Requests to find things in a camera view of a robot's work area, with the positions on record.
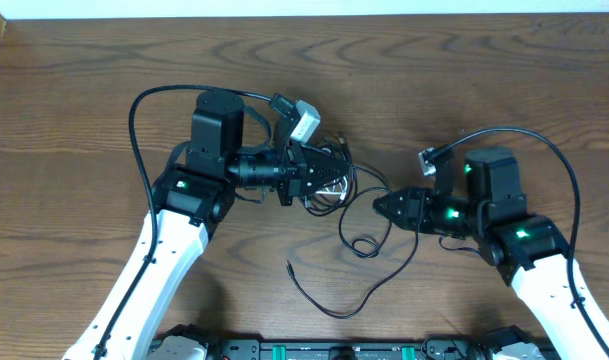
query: wooden table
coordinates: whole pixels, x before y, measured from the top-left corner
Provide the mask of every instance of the wooden table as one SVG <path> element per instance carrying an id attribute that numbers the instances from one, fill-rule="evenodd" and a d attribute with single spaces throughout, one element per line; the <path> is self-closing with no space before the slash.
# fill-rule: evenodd
<path id="1" fill-rule="evenodd" d="M 0 51 L 0 358 L 59 358 L 104 302 L 147 211 L 127 112 L 141 91 L 174 83 L 306 99 L 321 132 L 343 131 L 357 162 L 395 189 L 429 184 L 421 149 L 492 125 L 543 133 L 576 169 L 577 257 L 609 318 L 609 16 L 18 21 Z M 188 139 L 195 96 L 142 104 L 136 126 L 151 177 Z M 245 141 L 260 136 L 249 123 Z M 571 190 L 554 155 L 517 135 L 472 145 L 488 144 L 515 149 L 532 210 L 568 236 Z M 381 235 L 371 200 L 347 215 L 349 235 Z M 297 292 L 285 259 L 318 301 L 348 310 L 408 256 L 412 236 L 394 231 L 381 256 L 362 260 L 341 245 L 337 220 L 280 208 L 274 195 L 236 203 L 160 330 L 411 338 L 516 324 L 544 334 L 494 269 L 432 236 L 360 315 L 326 317 Z"/>

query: green led indicator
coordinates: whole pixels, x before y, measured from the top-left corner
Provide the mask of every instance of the green led indicator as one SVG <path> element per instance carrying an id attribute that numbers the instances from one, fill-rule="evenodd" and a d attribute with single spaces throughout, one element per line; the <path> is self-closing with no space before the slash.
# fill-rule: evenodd
<path id="1" fill-rule="evenodd" d="M 446 217 L 449 219 L 458 218 L 460 217 L 460 212 L 457 210 L 448 209 L 448 211 L 446 212 Z"/>

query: white wall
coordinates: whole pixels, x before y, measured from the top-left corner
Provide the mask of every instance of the white wall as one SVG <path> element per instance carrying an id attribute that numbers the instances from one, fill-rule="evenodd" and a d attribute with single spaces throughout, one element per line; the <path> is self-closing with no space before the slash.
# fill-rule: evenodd
<path id="1" fill-rule="evenodd" d="M 13 19 L 609 12 L 609 0 L 0 0 Z"/>

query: wooden tabletop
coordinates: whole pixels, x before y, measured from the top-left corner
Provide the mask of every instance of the wooden tabletop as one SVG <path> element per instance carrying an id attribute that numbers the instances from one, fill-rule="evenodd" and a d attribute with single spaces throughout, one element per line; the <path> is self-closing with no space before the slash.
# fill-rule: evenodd
<path id="1" fill-rule="evenodd" d="M 97 313 L 147 211 L 128 110 L 143 90 L 175 83 L 305 99 L 322 115 L 320 133 L 344 132 L 356 162 L 394 189 L 430 184 L 421 149 L 492 125 L 541 132 L 577 172 L 577 258 L 609 318 L 609 16 L 18 21 L 0 51 L 0 358 L 59 358 Z M 188 139 L 196 95 L 143 102 L 136 127 L 151 177 Z M 245 141 L 260 137 L 249 122 Z M 471 145 L 488 144 L 515 150 L 531 209 L 568 236 L 571 188 L 555 156 L 518 135 Z M 347 235 L 381 236 L 372 199 L 349 211 Z M 295 289 L 286 259 L 314 298 L 349 310 L 408 256 L 413 235 L 395 230 L 378 258 L 358 259 L 337 221 L 280 208 L 275 195 L 237 202 L 160 331 L 195 323 L 265 338 L 398 339 L 515 324 L 544 334 L 495 269 L 433 236 L 361 314 L 326 317 Z"/>

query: wood grain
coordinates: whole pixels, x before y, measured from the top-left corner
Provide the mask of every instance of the wood grain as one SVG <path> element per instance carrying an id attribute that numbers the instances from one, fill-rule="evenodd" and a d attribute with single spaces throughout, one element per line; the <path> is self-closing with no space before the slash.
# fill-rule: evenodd
<path id="1" fill-rule="evenodd" d="M 322 133 L 343 131 L 395 188 L 425 183 L 420 149 L 490 125 L 542 132 L 576 168 L 577 256 L 609 318 L 609 15 L 22 21 L 0 51 L 0 359 L 59 358 L 95 316 L 146 212 L 127 112 L 141 91 L 172 83 L 306 99 Z M 187 138 L 195 95 L 156 95 L 138 111 L 151 176 Z M 260 136 L 248 126 L 247 142 Z M 572 197 L 554 156 L 514 135 L 480 144 L 516 150 L 530 205 L 568 233 Z M 381 234 L 369 202 L 351 209 L 349 235 Z M 394 231 L 380 257 L 360 260 L 336 228 L 336 216 L 282 209 L 274 196 L 236 204 L 161 330 L 410 338 L 516 324 L 543 335 L 495 270 L 430 236 L 362 314 L 325 317 L 285 259 L 316 299 L 343 310 L 410 252 L 411 234 Z"/>

